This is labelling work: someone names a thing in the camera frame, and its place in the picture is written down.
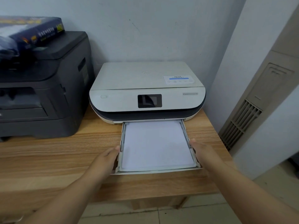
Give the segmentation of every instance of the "printer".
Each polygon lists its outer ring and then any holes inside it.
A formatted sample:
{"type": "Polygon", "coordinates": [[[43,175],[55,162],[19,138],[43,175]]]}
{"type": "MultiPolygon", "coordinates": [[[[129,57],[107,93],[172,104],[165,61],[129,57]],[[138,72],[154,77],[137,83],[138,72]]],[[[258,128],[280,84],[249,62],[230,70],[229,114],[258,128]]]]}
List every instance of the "printer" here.
{"type": "Polygon", "coordinates": [[[205,96],[203,84],[180,61],[105,63],[89,91],[93,110],[110,124],[189,120],[205,96]]]}
{"type": "Polygon", "coordinates": [[[73,135],[94,79],[90,43],[81,31],[35,48],[24,64],[0,63],[0,138],[73,135]]]}
{"type": "Polygon", "coordinates": [[[184,62],[105,63],[89,101],[110,124],[122,123],[114,174],[201,168],[184,120],[203,106],[206,90],[184,62]]]}

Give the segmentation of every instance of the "human hand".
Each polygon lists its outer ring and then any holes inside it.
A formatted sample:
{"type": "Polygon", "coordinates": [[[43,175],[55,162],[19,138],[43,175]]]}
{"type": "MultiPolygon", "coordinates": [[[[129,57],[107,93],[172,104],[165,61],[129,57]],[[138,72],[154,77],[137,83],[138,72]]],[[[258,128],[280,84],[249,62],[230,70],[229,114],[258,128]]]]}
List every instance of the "human hand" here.
{"type": "Polygon", "coordinates": [[[225,164],[212,146],[191,139],[189,144],[194,148],[199,163],[208,171],[213,172],[225,164]]]}
{"type": "Polygon", "coordinates": [[[90,183],[100,185],[111,174],[119,151],[120,146],[116,146],[97,155],[82,177],[90,183]]]}

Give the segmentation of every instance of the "wooden desk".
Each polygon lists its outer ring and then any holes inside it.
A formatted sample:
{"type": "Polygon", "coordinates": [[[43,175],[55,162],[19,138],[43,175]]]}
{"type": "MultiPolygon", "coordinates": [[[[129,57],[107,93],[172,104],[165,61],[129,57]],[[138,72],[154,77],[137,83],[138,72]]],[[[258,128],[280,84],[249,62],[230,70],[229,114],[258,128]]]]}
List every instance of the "wooden desk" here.
{"type": "MultiPolygon", "coordinates": [[[[212,145],[225,162],[233,165],[203,110],[185,125],[189,138],[212,145]]],[[[40,208],[78,179],[97,154],[119,145],[121,129],[121,124],[103,122],[89,106],[78,132],[71,137],[13,137],[0,143],[0,215],[26,214],[40,208]]],[[[148,206],[180,205],[189,195],[215,192],[215,184],[203,169],[114,175],[91,202],[134,200],[137,209],[142,208],[141,200],[148,206]]]]}

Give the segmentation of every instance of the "paper tray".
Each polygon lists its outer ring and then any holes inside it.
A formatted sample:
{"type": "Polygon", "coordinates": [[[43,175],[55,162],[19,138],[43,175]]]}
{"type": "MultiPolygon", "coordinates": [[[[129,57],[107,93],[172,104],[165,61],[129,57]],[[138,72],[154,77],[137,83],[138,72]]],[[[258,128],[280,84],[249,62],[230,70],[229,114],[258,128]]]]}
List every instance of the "paper tray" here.
{"type": "Polygon", "coordinates": [[[115,174],[163,173],[199,168],[200,164],[189,145],[183,120],[123,123],[121,150],[115,174]],[[151,140],[151,136],[156,136],[157,139],[151,140]]]}

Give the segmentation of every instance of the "gray printer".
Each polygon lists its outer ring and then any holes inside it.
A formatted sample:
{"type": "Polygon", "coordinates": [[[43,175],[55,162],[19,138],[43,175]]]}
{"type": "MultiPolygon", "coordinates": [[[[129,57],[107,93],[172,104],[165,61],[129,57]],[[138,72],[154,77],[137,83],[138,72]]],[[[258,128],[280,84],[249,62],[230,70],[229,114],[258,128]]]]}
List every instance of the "gray printer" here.
{"type": "Polygon", "coordinates": [[[95,80],[85,32],[66,31],[22,63],[0,64],[0,138],[71,136],[95,80]]]}

